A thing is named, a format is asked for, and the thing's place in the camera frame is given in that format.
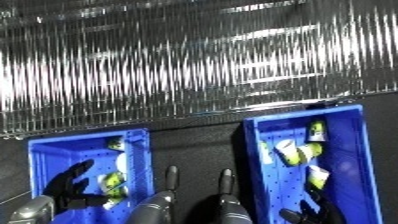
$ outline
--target dark floor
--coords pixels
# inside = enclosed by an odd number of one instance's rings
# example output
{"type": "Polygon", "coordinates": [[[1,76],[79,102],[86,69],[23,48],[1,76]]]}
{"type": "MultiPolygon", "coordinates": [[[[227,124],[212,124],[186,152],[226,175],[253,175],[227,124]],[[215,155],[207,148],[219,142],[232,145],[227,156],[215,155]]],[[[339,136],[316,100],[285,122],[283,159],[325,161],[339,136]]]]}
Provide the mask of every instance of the dark floor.
{"type": "MultiPolygon", "coordinates": [[[[395,185],[398,183],[398,97],[379,96],[358,103],[365,107],[384,221],[395,224],[398,223],[395,185]]],[[[180,120],[178,125],[165,125],[152,131],[155,176],[160,177],[156,179],[157,188],[163,185],[163,171],[168,165],[177,165],[182,170],[176,208],[178,223],[212,221],[215,208],[212,196],[217,192],[219,172],[227,167],[238,173],[237,192],[253,213],[245,145],[238,122],[241,118],[242,115],[234,115],[210,121],[180,120]]],[[[10,213],[29,198],[29,169],[24,141],[0,140],[0,148],[0,223],[5,223],[10,213]]]]}

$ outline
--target metal grate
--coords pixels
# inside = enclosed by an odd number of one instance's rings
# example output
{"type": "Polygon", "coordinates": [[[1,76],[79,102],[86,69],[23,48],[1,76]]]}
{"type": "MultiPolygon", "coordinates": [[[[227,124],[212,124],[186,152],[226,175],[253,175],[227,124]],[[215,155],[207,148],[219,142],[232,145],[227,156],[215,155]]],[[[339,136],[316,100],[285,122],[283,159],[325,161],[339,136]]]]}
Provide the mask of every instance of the metal grate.
{"type": "Polygon", "coordinates": [[[0,3],[3,137],[397,90],[394,0],[0,3]]]}

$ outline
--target blue plastic crate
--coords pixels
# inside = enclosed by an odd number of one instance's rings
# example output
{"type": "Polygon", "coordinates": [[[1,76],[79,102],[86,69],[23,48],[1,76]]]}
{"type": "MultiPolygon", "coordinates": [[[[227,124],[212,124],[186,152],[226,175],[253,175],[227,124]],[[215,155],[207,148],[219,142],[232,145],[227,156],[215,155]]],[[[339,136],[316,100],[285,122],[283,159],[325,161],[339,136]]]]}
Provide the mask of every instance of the blue plastic crate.
{"type": "Polygon", "coordinates": [[[75,163],[94,159],[94,166],[80,179],[89,178],[86,193],[103,194],[98,176],[116,172],[115,160],[121,151],[111,150],[107,144],[121,137],[127,158],[128,198],[110,210],[91,207],[71,210],[56,217],[56,224],[124,223],[132,209],[154,194],[149,134],[144,129],[45,138],[29,142],[32,196],[41,195],[47,183],[58,173],[75,163]]]}
{"type": "Polygon", "coordinates": [[[280,209],[300,211],[300,200],[312,202],[304,191],[307,165],[287,167],[275,145],[284,139],[304,144],[308,124],[317,118],[326,121],[329,141],[324,153],[308,165],[319,165],[331,172],[326,194],[349,224],[381,224],[368,136],[362,107],[358,105],[245,120],[258,223],[286,223],[279,216],[280,209]],[[261,150],[261,142],[267,142],[269,152],[261,150]],[[265,153],[272,161],[264,160],[265,153]]]}

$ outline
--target black glove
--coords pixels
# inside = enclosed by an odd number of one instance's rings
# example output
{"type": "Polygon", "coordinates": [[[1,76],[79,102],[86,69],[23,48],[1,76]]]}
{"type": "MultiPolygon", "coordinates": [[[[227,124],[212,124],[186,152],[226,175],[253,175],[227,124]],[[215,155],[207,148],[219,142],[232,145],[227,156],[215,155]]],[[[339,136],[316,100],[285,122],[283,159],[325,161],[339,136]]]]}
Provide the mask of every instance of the black glove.
{"type": "Polygon", "coordinates": [[[94,160],[77,163],[63,173],[55,176],[43,191],[55,201],[55,213],[61,214],[68,209],[84,209],[89,206],[101,206],[108,202],[108,197],[95,194],[83,194],[89,184],[87,178],[73,184],[73,180],[94,164],[94,160]]]}
{"type": "Polygon", "coordinates": [[[313,184],[307,183],[307,193],[311,199],[320,207],[318,213],[310,207],[310,205],[302,200],[300,202],[301,213],[294,212],[289,209],[281,209],[280,216],[286,221],[293,224],[346,224],[347,221],[340,209],[332,204],[323,195],[323,192],[316,188],[313,184]]]}

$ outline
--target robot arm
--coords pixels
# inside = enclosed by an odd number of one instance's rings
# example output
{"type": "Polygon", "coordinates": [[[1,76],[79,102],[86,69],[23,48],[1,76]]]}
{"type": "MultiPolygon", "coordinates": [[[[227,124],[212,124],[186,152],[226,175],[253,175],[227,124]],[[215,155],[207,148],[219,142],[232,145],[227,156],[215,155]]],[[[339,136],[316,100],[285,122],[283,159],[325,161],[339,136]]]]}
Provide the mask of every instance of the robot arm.
{"type": "Polygon", "coordinates": [[[178,168],[170,166],[166,172],[166,190],[139,204],[131,213],[127,224],[172,224],[175,191],[178,187],[178,168]]]}
{"type": "Polygon", "coordinates": [[[43,195],[16,210],[8,224],[47,224],[54,219],[54,216],[54,199],[43,195]]]}
{"type": "Polygon", "coordinates": [[[106,196],[83,193],[89,184],[88,179],[76,184],[73,182],[93,165],[93,160],[87,160],[58,174],[47,185],[43,195],[29,201],[12,214],[9,224],[48,224],[56,215],[69,209],[84,209],[107,203],[106,196]]]}

